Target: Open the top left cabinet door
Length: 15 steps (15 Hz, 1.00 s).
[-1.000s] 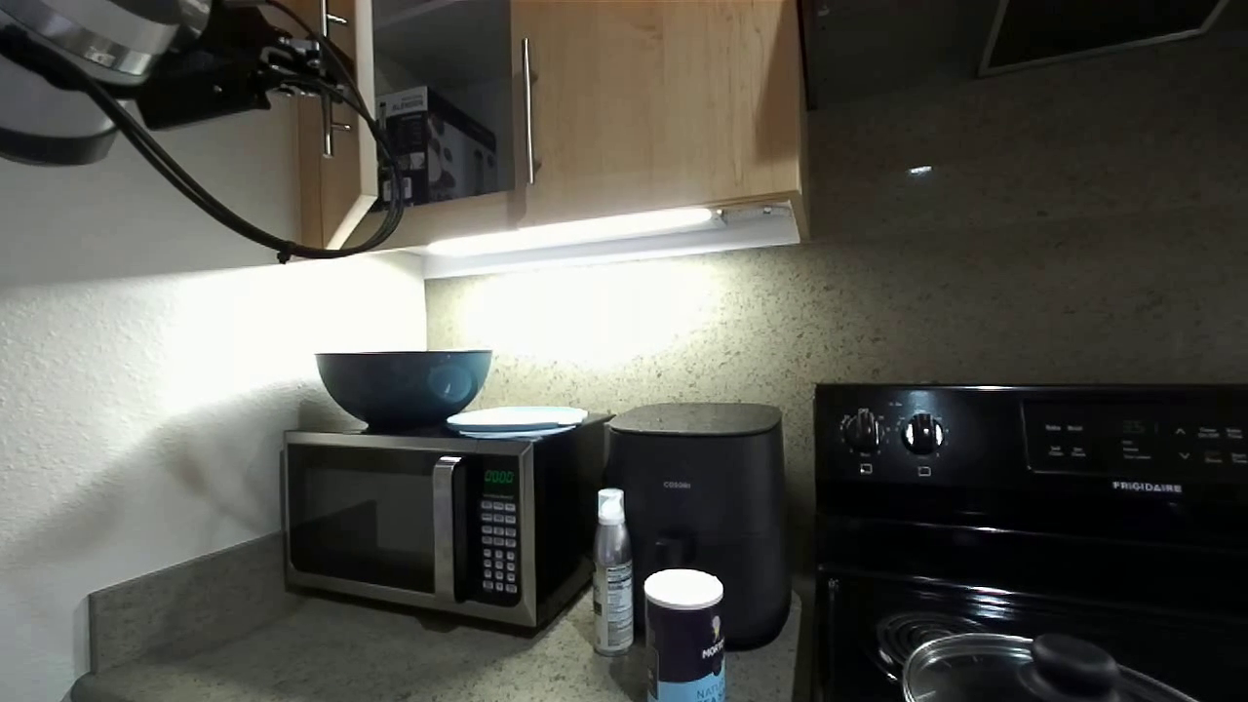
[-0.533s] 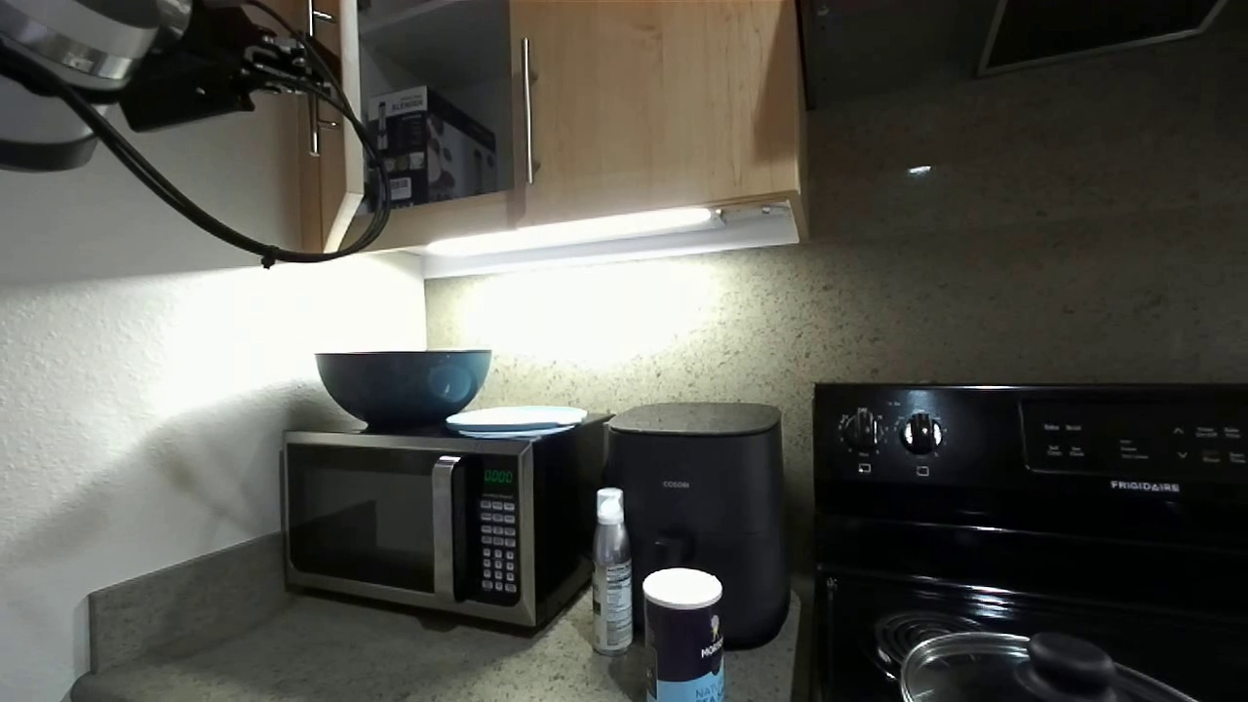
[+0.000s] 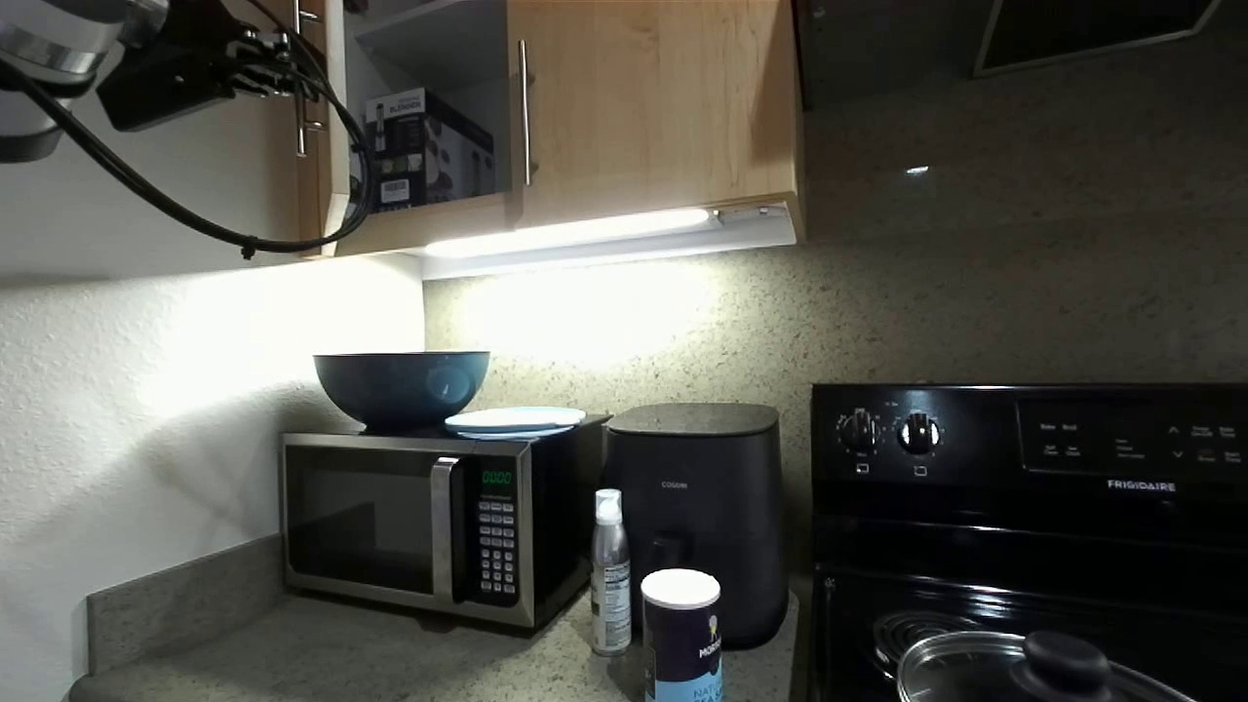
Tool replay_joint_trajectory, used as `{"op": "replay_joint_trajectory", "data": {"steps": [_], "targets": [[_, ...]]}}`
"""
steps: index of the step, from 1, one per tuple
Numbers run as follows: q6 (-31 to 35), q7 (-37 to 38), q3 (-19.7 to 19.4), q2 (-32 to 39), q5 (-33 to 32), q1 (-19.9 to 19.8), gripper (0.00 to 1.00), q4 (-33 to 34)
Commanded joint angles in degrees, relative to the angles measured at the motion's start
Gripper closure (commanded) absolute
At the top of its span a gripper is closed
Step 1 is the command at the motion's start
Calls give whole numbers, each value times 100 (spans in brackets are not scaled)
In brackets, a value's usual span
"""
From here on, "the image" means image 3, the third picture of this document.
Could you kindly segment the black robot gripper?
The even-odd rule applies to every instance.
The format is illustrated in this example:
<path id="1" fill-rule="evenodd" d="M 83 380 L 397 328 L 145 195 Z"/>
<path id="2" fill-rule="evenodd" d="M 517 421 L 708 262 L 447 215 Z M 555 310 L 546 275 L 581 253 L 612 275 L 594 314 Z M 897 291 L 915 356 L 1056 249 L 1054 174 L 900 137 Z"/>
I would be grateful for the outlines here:
<path id="1" fill-rule="evenodd" d="M 96 83 L 105 118 L 122 131 L 231 101 L 239 92 L 297 96 L 293 29 L 260 29 L 227 0 L 167 0 L 133 29 L 122 63 Z"/>

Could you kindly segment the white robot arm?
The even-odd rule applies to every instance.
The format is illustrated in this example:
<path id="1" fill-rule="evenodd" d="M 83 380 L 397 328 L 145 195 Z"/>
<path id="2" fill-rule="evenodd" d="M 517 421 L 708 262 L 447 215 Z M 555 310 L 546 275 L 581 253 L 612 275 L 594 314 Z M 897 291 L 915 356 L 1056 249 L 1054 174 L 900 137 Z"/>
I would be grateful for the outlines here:
<path id="1" fill-rule="evenodd" d="M 62 137 L 26 85 L 58 109 L 93 92 L 122 131 L 239 92 L 322 92 L 322 63 L 305 37 L 279 18 L 256 26 L 227 0 L 2 0 L 0 63 L 2 165 L 44 158 Z"/>

